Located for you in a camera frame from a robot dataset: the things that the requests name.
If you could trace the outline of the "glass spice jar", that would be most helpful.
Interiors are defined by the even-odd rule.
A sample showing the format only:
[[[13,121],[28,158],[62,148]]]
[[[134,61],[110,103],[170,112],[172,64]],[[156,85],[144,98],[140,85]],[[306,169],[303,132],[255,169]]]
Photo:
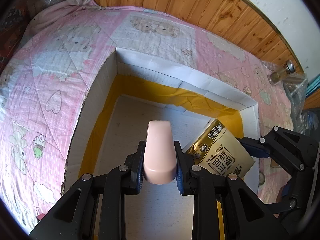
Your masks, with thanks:
[[[270,75],[268,75],[269,83],[273,86],[280,81],[285,80],[296,71],[295,66],[291,60],[287,60],[282,66],[277,67]]]

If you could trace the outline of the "pink cap bottle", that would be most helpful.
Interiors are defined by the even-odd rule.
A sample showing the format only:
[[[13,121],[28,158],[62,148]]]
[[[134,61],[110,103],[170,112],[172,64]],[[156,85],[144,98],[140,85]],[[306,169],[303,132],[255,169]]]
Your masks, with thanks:
[[[144,178],[164,185],[176,177],[176,152],[169,121],[150,121],[144,150]]]

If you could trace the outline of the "pink bear quilt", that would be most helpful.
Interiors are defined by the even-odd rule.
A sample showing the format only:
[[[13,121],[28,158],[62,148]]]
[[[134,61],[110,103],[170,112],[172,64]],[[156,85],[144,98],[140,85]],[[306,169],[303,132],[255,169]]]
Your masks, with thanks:
[[[159,11],[66,0],[37,14],[1,73],[1,199],[31,232],[84,173],[120,165],[147,123],[119,135],[119,97],[165,111],[186,145],[218,118],[236,137],[292,129],[282,85],[251,53]]]

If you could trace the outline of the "white cardboard box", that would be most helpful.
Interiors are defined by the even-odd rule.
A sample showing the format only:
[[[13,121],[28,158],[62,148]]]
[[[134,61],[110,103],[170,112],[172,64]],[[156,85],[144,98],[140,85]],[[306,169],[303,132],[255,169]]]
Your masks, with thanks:
[[[258,104],[243,92],[183,64],[118,47],[83,102],[70,144],[65,189],[79,178],[82,165],[93,175],[122,165],[146,139],[151,120],[169,121],[173,139],[187,146],[212,117],[234,132],[228,110],[241,116],[241,137],[260,136]]]

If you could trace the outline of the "clear bubble wrap sheet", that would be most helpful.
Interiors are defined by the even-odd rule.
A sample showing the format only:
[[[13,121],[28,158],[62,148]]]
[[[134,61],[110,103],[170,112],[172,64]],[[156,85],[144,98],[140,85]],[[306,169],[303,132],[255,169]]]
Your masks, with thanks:
[[[267,61],[262,61],[262,64],[271,71],[270,74],[275,71],[277,67],[280,67],[275,63]],[[295,132],[305,134],[308,128],[308,119],[302,115],[302,111],[305,103],[308,80],[304,74],[297,73],[296,67],[295,69],[296,71],[285,80],[280,81],[275,86],[271,86],[282,87],[284,89],[284,92],[291,103],[290,117],[293,122],[293,130]]]

